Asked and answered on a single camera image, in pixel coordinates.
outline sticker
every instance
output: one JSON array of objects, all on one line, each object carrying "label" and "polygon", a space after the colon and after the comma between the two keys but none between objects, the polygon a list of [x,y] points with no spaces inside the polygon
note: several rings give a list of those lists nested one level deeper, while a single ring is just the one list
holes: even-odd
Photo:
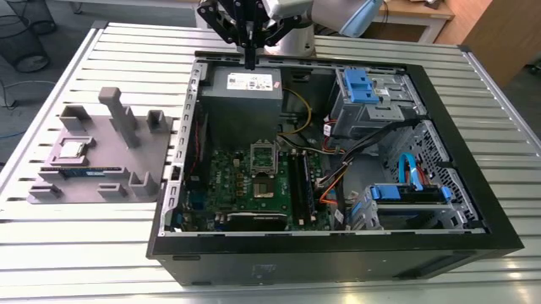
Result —
[{"label": "sticker", "polygon": [[332,130],[332,127],[329,125],[323,126],[323,135],[329,136],[329,131]]},{"label": "sticker", "polygon": [[271,91],[273,90],[272,75],[230,73],[226,75],[226,89],[245,91]]},{"label": "sticker", "polygon": [[335,218],[337,219],[337,222],[341,224],[344,221],[344,215],[341,214],[341,212],[339,212],[337,209],[335,211]]},{"label": "sticker", "polygon": [[385,95],[388,96],[388,90],[385,89],[373,89],[376,95]]},{"label": "sticker", "polygon": [[104,176],[104,173],[100,171],[86,171],[88,176]]}]

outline wastebasket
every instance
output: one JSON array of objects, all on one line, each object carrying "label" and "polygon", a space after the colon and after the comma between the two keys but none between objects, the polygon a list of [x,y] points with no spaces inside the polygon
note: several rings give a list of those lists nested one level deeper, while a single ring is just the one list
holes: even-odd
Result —
[{"label": "wastebasket", "polygon": [[51,33],[55,23],[51,19],[45,0],[5,0],[18,17],[29,20],[30,28],[37,35]]},{"label": "wastebasket", "polygon": [[49,64],[49,57],[25,18],[0,16],[0,56],[22,73],[41,70]]}]

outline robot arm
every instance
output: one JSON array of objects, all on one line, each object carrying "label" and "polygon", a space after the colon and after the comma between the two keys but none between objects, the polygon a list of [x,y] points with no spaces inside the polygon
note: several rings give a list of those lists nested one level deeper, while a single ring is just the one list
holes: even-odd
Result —
[{"label": "robot arm", "polygon": [[244,66],[254,69],[256,55],[300,24],[313,21],[343,35],[357,37],[383,0],[202,0],[197,13],[221,37],[242,49]]}]

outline gray carpet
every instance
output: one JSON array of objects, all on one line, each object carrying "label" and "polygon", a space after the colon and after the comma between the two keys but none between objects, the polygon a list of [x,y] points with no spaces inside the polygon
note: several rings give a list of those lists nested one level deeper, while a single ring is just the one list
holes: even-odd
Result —
[{"label": "gray carpet", "polygon": [[[23,80],[55,82],[93,20],[182,27],[190,27],[194,24],[193,14],[188,9],[83,4],[82,14],[74,15],[66,2],[50,0],[47,5],[58,26],[54,33],[39,37],[50,56],[50,64],[41,72],[21,74],[14,72],[0,58],[0,78],[5,84]],[[10,14],[9,7],[0,0],[0,15]],[[13,111],[0,108],[0,137],[26,129],[50,89],[51,86],[46,84],[27,84],[9,89],[10,95],[18,100],[18,107]],[[522,71],[503,91],[536,135],[541,136],[541,107],[538,107],[541,76],[532,76]],[[18,140],[19,136],[0,138],[0,162],[5,162],[9,158]]]}]

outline metal table surface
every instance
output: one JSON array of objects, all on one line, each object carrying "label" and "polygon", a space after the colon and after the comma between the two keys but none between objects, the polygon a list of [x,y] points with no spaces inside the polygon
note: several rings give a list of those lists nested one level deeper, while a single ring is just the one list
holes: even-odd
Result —
[{"label": "metal table surface", "polygon": [[63,105],[102,113],[97,91],[114,86],[134,114],[154,108],[178,117],[196,50],[230,46],[198,28],[110,23],[90,29],[0,174],[0,301],[541,302],[539,141],[474,57],[454,46],[316,38],[319,57],[424,66],[526,246],[504,258],[427,281],[180,287],[144,256],[154,203],[29,205],[26,191],[58,135]]}]

